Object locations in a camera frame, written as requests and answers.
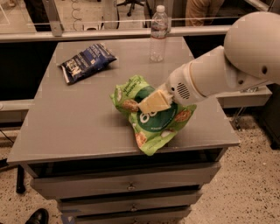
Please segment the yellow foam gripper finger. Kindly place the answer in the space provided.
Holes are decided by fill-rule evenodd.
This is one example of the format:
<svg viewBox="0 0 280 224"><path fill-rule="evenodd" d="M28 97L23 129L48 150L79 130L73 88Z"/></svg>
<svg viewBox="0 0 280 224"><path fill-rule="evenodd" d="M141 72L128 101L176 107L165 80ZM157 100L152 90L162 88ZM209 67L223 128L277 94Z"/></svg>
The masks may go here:
<svg viewBox="0 0 280 224"><path fill-rule="evenodd" d="M139 104L139 109L144 113L167 110L171 107L172 95L165 90L156 90L144 98Z"/></svg>

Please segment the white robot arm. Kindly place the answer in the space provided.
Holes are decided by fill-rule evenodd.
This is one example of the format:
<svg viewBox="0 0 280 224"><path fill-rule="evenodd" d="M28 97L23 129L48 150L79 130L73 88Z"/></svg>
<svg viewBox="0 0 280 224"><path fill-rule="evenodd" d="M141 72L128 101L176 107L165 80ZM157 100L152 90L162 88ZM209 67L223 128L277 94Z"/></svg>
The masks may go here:
<svg viewBox="0 0 280 224"><path fill-rule="evenodd" d="M253 12L232 24L223 45L175 69L138 107L158 112L267 83L280 83L280 15Z"/></svg>

